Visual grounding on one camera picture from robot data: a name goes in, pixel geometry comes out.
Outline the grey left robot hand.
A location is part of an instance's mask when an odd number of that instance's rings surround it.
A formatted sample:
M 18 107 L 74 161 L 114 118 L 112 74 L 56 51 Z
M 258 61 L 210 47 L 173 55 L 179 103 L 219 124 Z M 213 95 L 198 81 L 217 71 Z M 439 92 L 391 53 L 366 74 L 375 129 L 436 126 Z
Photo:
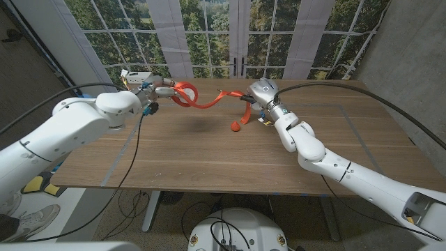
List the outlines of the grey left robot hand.
M 141 84 L 132 90 L 138 97 L 142 107 L 147 107 L 158 98 L 179 98 L 180 94 L 174 90 L 175 82 L 170 79 L 162 78 L 158 75 L 151 75 L 146 77 Z

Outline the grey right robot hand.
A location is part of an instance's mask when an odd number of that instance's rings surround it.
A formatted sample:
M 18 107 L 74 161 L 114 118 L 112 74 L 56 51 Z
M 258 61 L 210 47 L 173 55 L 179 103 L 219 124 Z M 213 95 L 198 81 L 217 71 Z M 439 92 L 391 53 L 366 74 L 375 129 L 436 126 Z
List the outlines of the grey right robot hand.
M 271 79 L 261 78 L 247 87 L 247 95 L 254 99 L 251 108 L 263 111 L 274 122 L 285 117 L 291 123 L 297 123 L 298 117 L 280 101 L 275 101 L 279 87 Z

